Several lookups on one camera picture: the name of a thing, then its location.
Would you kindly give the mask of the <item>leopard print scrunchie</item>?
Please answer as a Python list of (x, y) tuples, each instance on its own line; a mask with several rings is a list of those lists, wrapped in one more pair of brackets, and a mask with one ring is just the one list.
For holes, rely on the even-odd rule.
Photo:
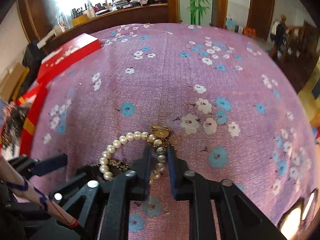
[[(97, 169), (101, 166), (101, 163), (96, 162), (96, 163), (91, 163), (89, 164), (89, 167), (91, 169)], [(122, 160), (118, 159), (110, 159), (107, 164), (109, 171), (111, 171), (114, 174), (118, 174), (120, 172), (125, 172), (131, 168), (131, 166)]]

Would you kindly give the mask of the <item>grey sheer scrunchie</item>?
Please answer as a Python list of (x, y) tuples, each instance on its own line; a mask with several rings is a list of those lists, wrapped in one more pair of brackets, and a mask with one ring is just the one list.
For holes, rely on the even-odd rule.
[(29, 102), (18, 106), (14, 101), (4, 107), (4, 123), (1, 133), (3, 149), (20, 145), (23, 125), (30, 108), (31, 103)]

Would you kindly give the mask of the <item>red jewelry tray box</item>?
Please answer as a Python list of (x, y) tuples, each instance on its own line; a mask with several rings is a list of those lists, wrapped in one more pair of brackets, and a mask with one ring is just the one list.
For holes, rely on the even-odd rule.
[(40, 84), (27, 91), (16, 100), (17, 107), (27, 107), (27, 114), (25, 118), (23, 118), (24, 123), (22, 125), (21, 135), (19, 136), (19, 155), (30, 156), (35, 127), (47, 93), (48, 89), (46, 88), (46, 85)]

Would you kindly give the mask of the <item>black smartphone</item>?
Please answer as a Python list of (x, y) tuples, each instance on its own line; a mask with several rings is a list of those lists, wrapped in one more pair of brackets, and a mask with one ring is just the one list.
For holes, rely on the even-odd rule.
[(311, 239), (319, 226), (319, 190), (314, 189), (307, 198), (299, 198), (286, 211), (277, 228), (286, 239)]

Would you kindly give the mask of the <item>purple floral bedspread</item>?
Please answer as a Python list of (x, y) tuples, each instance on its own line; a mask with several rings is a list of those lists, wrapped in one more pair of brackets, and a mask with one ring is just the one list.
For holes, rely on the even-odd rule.
[(30, 155), (68, 164), (31, 184), (48, 194), (107, 157), (141, 157), (152, 125), (207, 179), (230, 179), (274, 224), (319, 185), (304, 108), (286, 76), (247, 37), (182, 24), (99, 31), (101, 48), (48, 85)]

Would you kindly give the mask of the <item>cardboard box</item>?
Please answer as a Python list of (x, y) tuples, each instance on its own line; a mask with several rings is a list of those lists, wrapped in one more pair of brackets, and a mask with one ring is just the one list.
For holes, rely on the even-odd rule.
[(14, 100), (17, 98), (20, 87), (29, 74), (29, 71), (30, 69), (28, 67), (25, 67), (21, 63), (18, 63), (11, 72), (5, 74), (4, 79), (1, 82), (2, 101), (9, 103), (12, 99), (12, 96), (14, 96)]

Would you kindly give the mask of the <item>red box lid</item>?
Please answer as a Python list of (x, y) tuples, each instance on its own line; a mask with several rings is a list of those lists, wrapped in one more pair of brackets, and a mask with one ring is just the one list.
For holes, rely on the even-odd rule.
[(47, 55), (41, 62), (37, 83), (46, 85), (72, 64), (101, 48), (99, 40), (83, 33)]

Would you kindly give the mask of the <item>wooden stair railing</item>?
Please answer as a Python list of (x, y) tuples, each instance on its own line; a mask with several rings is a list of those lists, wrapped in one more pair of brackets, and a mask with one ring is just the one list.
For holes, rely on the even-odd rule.
[(286, 16), (281, 15), (275, 21), (270, 33), (273, 47), (268, 51), (272, 59), (281, 53), (281, 59), (287, 56), (313, 59), (319, 55), (319, 28), (304, 21), (302, 26), (286, 25)]

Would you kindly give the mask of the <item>yellow box on shelf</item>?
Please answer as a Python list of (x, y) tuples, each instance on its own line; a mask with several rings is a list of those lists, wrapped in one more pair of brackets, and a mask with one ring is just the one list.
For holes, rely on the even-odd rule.
[(86, 23), (89, 20), (88, 16), (86, 14), (82, 14), (74, 19), (72, 19), (72, 26), (76, 27), (83, 23)]

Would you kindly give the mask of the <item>wooden headboard shelf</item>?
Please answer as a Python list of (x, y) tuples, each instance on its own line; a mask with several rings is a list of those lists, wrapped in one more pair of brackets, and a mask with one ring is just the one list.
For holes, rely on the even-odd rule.
[(45, 54), (49, 54), (82, 33), (92, 34), (104, 29), (133, 23), (170, 22), (171, 18), (167, 4), (153, 4), (144, 7), (121, 9), (92, 18), (85, 23), (65, 31), (61, 35), (48, 41), (42, 50)]

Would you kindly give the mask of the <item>brown wooden door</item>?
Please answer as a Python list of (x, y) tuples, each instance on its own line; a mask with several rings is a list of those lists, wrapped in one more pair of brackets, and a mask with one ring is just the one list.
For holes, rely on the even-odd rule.
[(255, 30), (256, 37), (266, 41), (268, 39), (275, 0), (250, 0), (247, 27)]

